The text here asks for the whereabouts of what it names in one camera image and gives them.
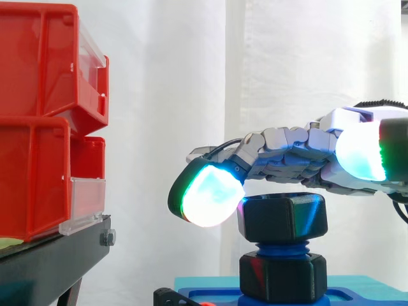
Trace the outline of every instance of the white backdrop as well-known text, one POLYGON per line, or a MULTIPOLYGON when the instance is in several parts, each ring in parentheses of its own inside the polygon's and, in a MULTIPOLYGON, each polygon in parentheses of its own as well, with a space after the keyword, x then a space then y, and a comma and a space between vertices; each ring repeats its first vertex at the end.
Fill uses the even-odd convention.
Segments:
MULTIPOLYGON (((407 97, 408 84, 399 88, 406 80, 400 1, 230 0, 227 12, 235 12, 226 24, 226 113, 234 114, 226 118, 227 138, 304 126, 359 101, 407 97)), ((258 181, 245 188, 248 194, 303 190, 258 181)), ((369 275, 408 290, 408 231, 391 201, 384 194, 315 192, 326 198, 329 232, 310 248, 325 256, 328 273, 369 275)), ((239 257, 254 249, 237 233, 235 216, 228 220, 221 273, 236 275, 239 257)))
MULTIPOLYGON (((78 306, 152 305, 177 276, 236 275, 254 246, 236 229, 172 216, 168 190, 197 146, 303 126, 364 99, 403 98, 397 0, 58 0, 110 57, 106 213, 117 243, 85 277, 78 306)), ((403 78, 408 69, 402 69, 403 78)), ((301 190, 251 182, 249 194, 301 190)), ((329 233, 311 244, 331 274, 408 289, 407 228, 384 195, 326 197, 329 233)))

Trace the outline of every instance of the bolt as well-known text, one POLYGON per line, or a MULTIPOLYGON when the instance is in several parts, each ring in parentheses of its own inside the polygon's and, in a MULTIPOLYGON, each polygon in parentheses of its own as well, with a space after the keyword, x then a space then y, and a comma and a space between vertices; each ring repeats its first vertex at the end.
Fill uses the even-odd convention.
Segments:
POLYGON ((115 245, 116 242, 116 231, 114 229, 107 229, 102 234, 103 238, 103 245, 107 247, 111 247, 115 245))

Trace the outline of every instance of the red storage bin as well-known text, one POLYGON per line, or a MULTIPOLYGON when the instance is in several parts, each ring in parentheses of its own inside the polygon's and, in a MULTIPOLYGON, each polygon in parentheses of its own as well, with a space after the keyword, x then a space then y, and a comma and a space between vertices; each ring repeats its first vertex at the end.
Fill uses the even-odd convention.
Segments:
POLYGON ((69 235, 101 221, 105 141, 70 134, 63 118, 0 117, 0 238, 30 241, 58 227, 69 235))
POLYGON ((75 6, 0 2, 0 115, 64 117, 87 135, 108 124, 108 69, 75 6))

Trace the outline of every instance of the blue light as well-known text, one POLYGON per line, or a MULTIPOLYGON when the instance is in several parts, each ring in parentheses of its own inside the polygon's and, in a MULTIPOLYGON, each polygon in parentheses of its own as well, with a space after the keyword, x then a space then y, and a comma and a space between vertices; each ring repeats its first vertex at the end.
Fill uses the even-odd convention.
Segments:
POLYGON ((182 211, 198 226, 215 226, 232 215, 244 196, 242 184, 230 172, 208 165, 184 193, 182 211))
POLYGON ((341 167, 362 180, 386 180, 381 148, 379 121, 362 122, 344 130, 337 140, 336 156, 341 167))

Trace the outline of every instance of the black metal shelf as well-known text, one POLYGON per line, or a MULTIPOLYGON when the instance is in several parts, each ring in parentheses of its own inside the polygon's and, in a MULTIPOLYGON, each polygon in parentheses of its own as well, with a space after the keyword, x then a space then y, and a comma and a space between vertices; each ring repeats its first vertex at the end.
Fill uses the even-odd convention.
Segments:
POLYGON ((110 216, 71 236, 55 235, 0 251, 0 305, 75 305, 80 281, 110 250, 110 216))

